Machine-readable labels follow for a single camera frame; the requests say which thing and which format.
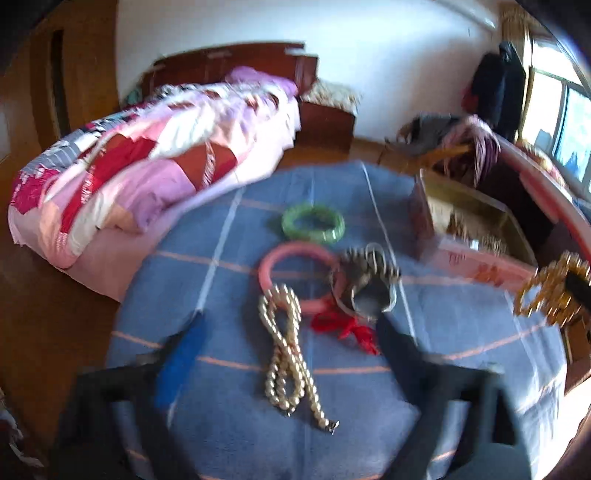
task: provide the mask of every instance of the gold bracelet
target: gold bracelet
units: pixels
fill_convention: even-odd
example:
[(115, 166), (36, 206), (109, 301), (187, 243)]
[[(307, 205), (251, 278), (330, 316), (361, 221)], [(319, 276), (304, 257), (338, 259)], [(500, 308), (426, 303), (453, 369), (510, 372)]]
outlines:
[[(549, 325), (557, 323), (562, 328), (566, 323), (578, 317), (581, 305), (564, 288), (566, 274), (571, 271), (591, 285), (589, 262), (582, 261), (574, 253), (564, 252), (557, 262), (539, 270), (517, 292), (513, 313), (530, 316), (542, 311)], [(540, 286), (539, 292), (528, 306), (522, 306), (523, 297), (532, 288)]]

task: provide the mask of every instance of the wooden headboard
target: wooden headboard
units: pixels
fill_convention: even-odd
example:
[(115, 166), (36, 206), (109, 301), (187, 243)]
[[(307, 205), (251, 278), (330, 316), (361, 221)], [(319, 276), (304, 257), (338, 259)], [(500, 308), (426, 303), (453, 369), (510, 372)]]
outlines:
[(304, 43), (237, 43), (200, 48), (156, 60), (142, 80), (142, 93), (149, 95), (155, 87), (171, 83), (216, 83), (238, 66), (292, 80), (300, 94), (316, 80), (318, 57), (304, 50)]

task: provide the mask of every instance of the jade bracelet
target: jade bracelet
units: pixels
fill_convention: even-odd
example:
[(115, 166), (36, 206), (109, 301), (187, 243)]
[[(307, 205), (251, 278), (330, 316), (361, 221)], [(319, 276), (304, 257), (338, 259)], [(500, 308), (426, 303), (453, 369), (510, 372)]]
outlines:
[[(308, 215), (316, 217), (321, 222), (330, 223), (334, 227), (328, 230), (306, 230), (296, 227), (295, 222)], [(339, 212), (328, 207), (303, 203), (290, 207), (283, 213), (281, 227), (285, 236), (292, 240), (333, 244), (343, 238), (345, 234), (345, 219)]]

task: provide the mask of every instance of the window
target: window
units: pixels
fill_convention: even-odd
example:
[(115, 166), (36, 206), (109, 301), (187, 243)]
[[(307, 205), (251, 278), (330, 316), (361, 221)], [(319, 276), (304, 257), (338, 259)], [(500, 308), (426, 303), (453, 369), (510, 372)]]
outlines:
[(571, 185), (591, 192), (591, 100), (570, 59), (534, 44), (522, 137), (546, 152)]

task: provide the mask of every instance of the white wall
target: white wall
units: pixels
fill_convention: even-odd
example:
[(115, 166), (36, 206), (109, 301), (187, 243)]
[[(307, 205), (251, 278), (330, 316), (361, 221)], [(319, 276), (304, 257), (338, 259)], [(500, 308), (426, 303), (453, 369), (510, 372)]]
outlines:
[[(496, 19), (497, 0), (462, 1)], [(305, 41), (319, 77), (363, 94), (355, 134), (383, 140), (415, 113), (461, 112), (498, 34), (433, 0), (119, 0), (119, 94), (161, 56), (262, 40)]]

